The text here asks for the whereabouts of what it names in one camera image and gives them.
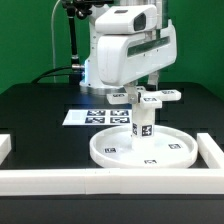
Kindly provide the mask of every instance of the black tabletop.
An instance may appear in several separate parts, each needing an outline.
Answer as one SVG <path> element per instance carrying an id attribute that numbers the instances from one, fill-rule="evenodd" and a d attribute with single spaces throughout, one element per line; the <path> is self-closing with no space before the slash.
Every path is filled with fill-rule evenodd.
<path id="1" fill-rule="evenodd" d="M 224 102 L 194 83 L 160 83 L 182 99 L 164 102 L 156 123 L 194 138 L 207 132 L 224 149 Z M 0 133 L 12 151 L 0 169 L 100 168 L 89 140 L 106 126 L 62 126 L 69 109 L 115 109 L 104 96 L 68 84 L 18 84 L 0 95 Z M 206 167 L 201 157 L 193 167 Z M 222 195 L 71 195 L 1 197 L 0 223 L 222 223 Z"/>

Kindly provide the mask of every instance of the black cable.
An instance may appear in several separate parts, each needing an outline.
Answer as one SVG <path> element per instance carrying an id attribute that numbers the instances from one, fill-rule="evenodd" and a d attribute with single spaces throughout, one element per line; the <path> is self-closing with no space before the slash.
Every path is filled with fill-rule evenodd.
<path id="1" fill-rule="evenodd" d="M 79 64 L 77 44 L 76 44 L 76 28 L 75 28 L 75 19 L 74 17 L 69 17 L 69 27 L 70 27 L 70 42 L 71 42 L 71 50 L 72 50 L 72 58 L 71 63 Z"/>
<path id="2" fill-rule="evenodd" d="M 45 77 L 51 77 L 51 76 L 62 76 L 62 75 L 65 75 L 65 74 L 52 74 L 50 75 L 51 73 L 54 73 L 54 72 L 58 72 L 58 71 L 62 71 L 62 70 L 66 70 L 66 69 L 72 69 L 71 66 L 63 66 L 63 67 L 58 67 L 58 68 L 54 68 L 54 69 L 51 69 L 49 71 L 46 71 L 44 72 L 43 74 L 41 74 L 40 76 L 38 76 L 37 78 L 35 78 L 31 83 L 38 83 L 38 81 L 42 78 L 45 78 Z"/>
<path id="3" fill-rule="evenodd" d="M 49 74 L 49 75 L 41 76 L 41 77 L 38 77 L 38 78 L 34 79 L 32 81 L 32 83 L 37 84 L 38 81 L 40 81 L 43 78 L 54 77 L 54 76 L 69 76 L 69 75 L 71 75 L 71 74 Z"/>

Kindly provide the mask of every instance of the white round tray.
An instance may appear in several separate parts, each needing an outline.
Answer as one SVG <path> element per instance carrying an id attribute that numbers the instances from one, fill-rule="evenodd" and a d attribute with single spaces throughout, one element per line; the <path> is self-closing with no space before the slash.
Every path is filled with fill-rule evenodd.
<path id="1" fill-rule="evenodd" d="M 177 129 L 155 125 L 150 141 L 133 149 L 131 127 L 113 127 L 92 137 L 90 155 L 105 168 L 187 168 L 197 159 L 196 141 Z"/>

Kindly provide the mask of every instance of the green wall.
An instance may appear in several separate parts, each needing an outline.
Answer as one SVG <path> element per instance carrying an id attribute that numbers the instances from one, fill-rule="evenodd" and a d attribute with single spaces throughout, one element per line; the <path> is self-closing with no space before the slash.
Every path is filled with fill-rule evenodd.
<path id="1" fill-rule="evenodd" d="M 0 0 L 0 92 L 52 68 L 51 13 L 56 0 Z M 197 82 L 224 99 L 224 1 L 169 0 L 178 58 L 161 81 Z M 88 56 L 88 21 L 77 22 L 81 61 Z M 57 66 L 70 64 L 66 13 L 55 20 Z"/>

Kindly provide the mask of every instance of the white block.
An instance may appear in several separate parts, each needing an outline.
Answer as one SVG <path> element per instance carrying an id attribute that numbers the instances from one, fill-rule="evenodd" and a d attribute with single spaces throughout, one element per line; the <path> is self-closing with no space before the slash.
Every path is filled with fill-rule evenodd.
<path id="1" fill-rule="evenodd" d="M 128 94 L 127 93 L 114 93 L 107 94 L 107 100 L 110 104 L 126 104 L 128 103 Z"/>
<path id="2" fill-rule="evenodd" d="M 85 194 L 85 170 L 0 171 L 0 196 Z"/>
<path id="3" fill-rule="evenodd" d="M 199 153 L 209 168 L 224 168 L 224 153 L 208 133 L 197 134 Z"/>
<path id="4" fill-rule="evenodd" d="M 122 169 L 120 175 L 121 194 L 224 193 L 222 169 Z"/>
<path id="5" fill-rule="evenodd" d="M 156 97 L 162 101 L 173 101 L 173 100 L 180 100 L 181 93 L 175 89 L 171 89 L 155 92 L 145 92 L 143 97 Z"/>
<path id="6" fill-rule="evenodd" d="M 140 107 L 143 110 L 162 108 L 162 101 L 156 97 L 141 97 Z"/>
<path id="7" fill-rule="evenodd" d="M 6 156 L 11 151 L 11 139 L 10 135 L 2 134 L 0 135 L 0 164 L 4 161 Z"/>
<path id="8" fill-rule="evenodd" d="M 120 169 L 87 169 L 86 194 L 119 194 Z"/>

